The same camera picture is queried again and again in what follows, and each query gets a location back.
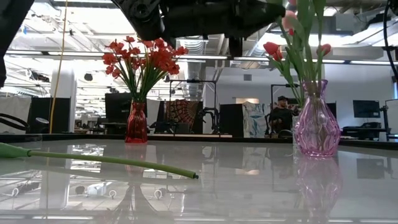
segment person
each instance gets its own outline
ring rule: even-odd
[[[288,98],[285,96],[278,97],[278,104],[273,108],[269,117],[272,130],[279,133],[281,130],[290,130],[292,128],[293,116],[298,115],[298,108],[288,108]]]

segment ceiling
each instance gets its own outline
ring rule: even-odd
[[[327,0],[328,7],[325,8],[325,15],[332,16],[337,12],[352,15],[355,20],[368,20],[369,16],[364,12],[373,12],[379,9],[386,1],[381,0]],[[61,51],[62,33],[63,33],[63,15],[65,12],[65,1],[63,0],[36,0],[29,11],[20,31],[14,38],[9,50],[35,50],[35,51]],[[65,34],[65,51],[68,52],[103,52],[105,45],[108,45],[114,39],[122,40],[125,36],[136,36],[134,29],[124,17],[123,13],[108,0],[69,0],[67,9],[67,24]],[[252,50],[264,41],[266,29],[250,36],[244,41],[243,51],[250,54]],[[210,35],[208,40],[202,40],[197,37],[178,39],[177,45],[189,46],[192,41],[202,42],[203,50],[194,52],[202,55],[228,55],[228,40],[224,35]],[[58,64],[52,57],[17,57],[9,54],[5,57],[7,67],[6,87],[1,91],[7,92],[7,95],[26,94],[35,96],[49,96],[50,82],[52,79],[53,66]],[[107,76],[105,66],[101,60],[76,59],[75,75],[78,80],[78,107],[85,108],[86,104],[95,103],[95,112],[104,112],[103,97],[109,93],[109,86],[120,92],[126,91],[125,85],[121,80],[115,80]],[[174,79],[201,78],[212,79],[213,75],[201,75],[195,73],[193,77],[191,66],[192,62],[184,60],[179,62],[181,66],[180,74],[173,76]],[[215,67],[214,62],[206,63],[207,67]],[[224,84],[240,84],[241,75],[245,73],[253,74],[253,81],[257,83],[279,82],[281,80],[277,71],[268,71],[264,69],[242,70],[234,68],[228,62],[219,77],[219,82]],[[32,72],[47,77],[49,82],[32,80],[29,77]],[[84,76],[90,73],[93,81],[86,81]],[[174,98],[185,98],[190,94],[190,87],[185,83],[173,83],[175,87],[181,87],[177,90]],[[169,97],[169,83],[160,81],[149,94],[149,98],[164,99]]]

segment glossy table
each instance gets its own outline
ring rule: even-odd
[[[339,148],[331,159],[291,144],[79,139],[14,143],[127,157],[199,180],[89,161],[0,160],[0,223],[398,223],[398,152]]]

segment cable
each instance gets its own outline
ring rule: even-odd
[[[390,65],[391,65],[392,71],[394,72],[394,76],[395,76],[396,80],[398,80],[398,72],[394,65],[392,56],[391,56],[390,46],[388,44],[388,36],[387,36],[387,15],[388,15],[388,9],[390,6],[391,6],[391,0],[388,0],[387,4],[386,4],[386,8],[384,10],[384,15],[383,15],[383,34],[384,34],[384,43],[386,46],[388,61],[390,61]]]
[[[53,102],[52,102],[52,105],[51,105],[49,134],[52,134],[52,125],[53,125],[52,120],[53,120],[53,116],[54,116],[55,101],[57,100],[57,91],[58,91],[58,83],[60,81],[61,66],[62,66],[62,59],[63,59],[63,51],[65,50],[65,31],[66,31],[66,28],[67,28],[67,10],[68,10],[68,0],[65,1],[65,16],[63,18],[61,57],[60,57],[60,65],[58,66],[57,82],[55,84]]]

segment ceiling duct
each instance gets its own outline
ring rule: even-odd
[[[203,55],[205,53],[205,41],[202,39],[199,39],[195,41],[190,38],[190,40],[181,40],[180,44],[184,47],[186,47],[189,50],[190,55]],[[201,62],[187,62],[188,64],[188,69],[187,72],[185,73],[185,79],[196,79],[196,80],[205,80],[206,79],[206,74],[202,72],[205,70],[204,68],[202,69],[202,64]],[[203,90],[203,85],[202,83],[187,83],[186,84],[186,90],[188,92],[188,99],[191,100],[197,100],[199,97],[201,97],[201,92]]]

